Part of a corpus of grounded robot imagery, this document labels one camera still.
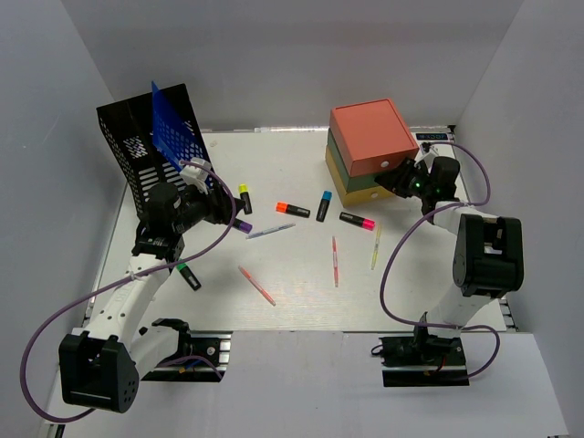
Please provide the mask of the blue plastic folder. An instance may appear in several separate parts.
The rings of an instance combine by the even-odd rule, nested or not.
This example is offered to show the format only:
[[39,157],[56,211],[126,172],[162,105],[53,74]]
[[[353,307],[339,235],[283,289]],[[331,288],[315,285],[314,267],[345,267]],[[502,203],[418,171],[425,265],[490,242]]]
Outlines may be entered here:
[[211,162],[184,84],[159,89],[153,81],[151,104],[152,144],[177,173],[181,162]]

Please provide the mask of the green drawer box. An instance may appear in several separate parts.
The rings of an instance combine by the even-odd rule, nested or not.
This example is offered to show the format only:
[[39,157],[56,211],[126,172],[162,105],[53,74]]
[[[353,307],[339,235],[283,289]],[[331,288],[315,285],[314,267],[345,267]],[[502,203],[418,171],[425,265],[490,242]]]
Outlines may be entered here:
[[349,175],[331,130],[328,130],[325,160],[328,164],[328,167],[331,169],[330,172],[332,176],[337,179],[341,188],[347,193],[371,189],[379,186],[375,182],[375,178],[381,175],[381,172],[370,173],[361,176]]

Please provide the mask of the salmon top drawer box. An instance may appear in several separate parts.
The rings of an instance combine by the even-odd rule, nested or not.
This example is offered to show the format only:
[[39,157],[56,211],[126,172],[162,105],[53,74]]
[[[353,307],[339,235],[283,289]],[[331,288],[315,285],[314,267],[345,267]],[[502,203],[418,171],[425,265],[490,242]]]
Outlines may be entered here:
[[329,127],[351,177],[391,170],[419,151],[391,99],[336,107]]

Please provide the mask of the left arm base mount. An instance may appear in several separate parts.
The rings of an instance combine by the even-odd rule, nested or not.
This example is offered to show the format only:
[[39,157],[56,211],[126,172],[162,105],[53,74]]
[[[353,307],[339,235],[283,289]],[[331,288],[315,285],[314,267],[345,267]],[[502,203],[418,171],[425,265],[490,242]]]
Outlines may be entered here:
[[169,329],[177,334],[171,342],[171,355],[141,377],[142,381],[213,382],[223,378],[229,363],[232,333],[228,331],[192,330],[178,318],[159,318],[139,329],[140,335],[155,329]]

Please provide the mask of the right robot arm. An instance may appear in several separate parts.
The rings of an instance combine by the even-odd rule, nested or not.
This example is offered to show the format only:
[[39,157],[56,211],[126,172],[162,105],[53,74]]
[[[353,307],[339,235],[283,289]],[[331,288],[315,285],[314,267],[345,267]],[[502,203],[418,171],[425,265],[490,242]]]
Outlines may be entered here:
[[413,356],[431,364],[454,348],[454,341],[485,305],[517,291],[524,280],[522,224],[516,218],[483,214],[455,196],[459,161],[436,157],[431,166],[406,159],[375,178],[401,198],[422,202],[421,222],[456,237],[453,285],[414,326]]

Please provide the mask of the green cap black highlighter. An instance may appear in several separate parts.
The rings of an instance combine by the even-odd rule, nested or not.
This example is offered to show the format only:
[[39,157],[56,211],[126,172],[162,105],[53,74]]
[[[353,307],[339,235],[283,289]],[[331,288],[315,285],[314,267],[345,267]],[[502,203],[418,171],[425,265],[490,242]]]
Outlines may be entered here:
[[178,264],[176,266],[177,271],[182,276],[184,281],[189,285],[193,291],[197,291],[202,287],[201,282],[198,280],[196,275],[193,273],[192,269],[185,263]]

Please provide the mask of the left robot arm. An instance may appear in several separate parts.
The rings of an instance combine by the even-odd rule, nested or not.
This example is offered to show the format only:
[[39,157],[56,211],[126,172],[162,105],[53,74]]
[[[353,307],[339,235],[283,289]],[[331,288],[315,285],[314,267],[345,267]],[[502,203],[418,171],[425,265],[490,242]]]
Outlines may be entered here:
[[189,326],[178,318],[158,318],[143,326],[158,289],[184,249],[183,234],[205,220],[228,224],[244,207],[224,189],[200,192],[190,185],[155,184],[142,206],[127,273],[80,334],[64,337],[58,348],[61,390],[67,404],[126,412],[140,380],[167,360],[185,363],[193,353]]

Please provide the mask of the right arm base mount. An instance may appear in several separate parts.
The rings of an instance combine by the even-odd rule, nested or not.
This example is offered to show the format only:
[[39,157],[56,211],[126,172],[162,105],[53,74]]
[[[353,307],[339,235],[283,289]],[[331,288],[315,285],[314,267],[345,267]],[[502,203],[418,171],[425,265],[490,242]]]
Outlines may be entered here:
[[370,354],[381,360],[385,388],[463,387],[470,384],[460,339],[450,346],[418,343],[414,336],[389,336]]

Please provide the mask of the purple cap black highlighter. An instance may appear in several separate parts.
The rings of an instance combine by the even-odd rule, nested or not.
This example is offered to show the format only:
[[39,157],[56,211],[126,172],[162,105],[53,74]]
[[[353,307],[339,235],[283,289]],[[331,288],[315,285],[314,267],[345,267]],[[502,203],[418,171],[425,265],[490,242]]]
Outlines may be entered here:
[[253,230],[253,226],[250,223],[237,218],[234,219],[232,227],[247,235],[249,235]]

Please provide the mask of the blue cap black highlighter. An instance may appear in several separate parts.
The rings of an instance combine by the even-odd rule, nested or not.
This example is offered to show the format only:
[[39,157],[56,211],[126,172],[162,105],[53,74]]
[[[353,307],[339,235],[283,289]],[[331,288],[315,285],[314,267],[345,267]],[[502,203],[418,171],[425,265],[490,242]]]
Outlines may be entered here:
[[320,223],[323,223],[325,221],[326,215],[328,213],[331,197],[332,197],[332,192],[330,192],[330,191],[324,191],[322,194],[322,197],[321,197],[319,205],[318,205],[318,211],[317,211],[317,216],[316,216],[316,220]]

